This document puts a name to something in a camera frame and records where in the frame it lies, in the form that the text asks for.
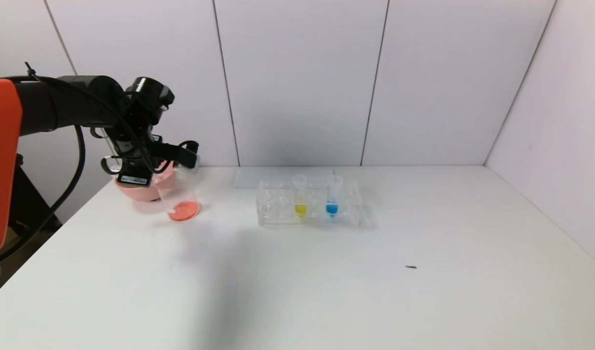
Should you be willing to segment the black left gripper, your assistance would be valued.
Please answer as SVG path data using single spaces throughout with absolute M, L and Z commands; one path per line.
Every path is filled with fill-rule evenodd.
M 117 155 L 120 157 L 121 163 L 117 182 L 138 188 L 148 188 L 151 185 L 153 173 L 139 149 L 135 147 L 117 148 Z

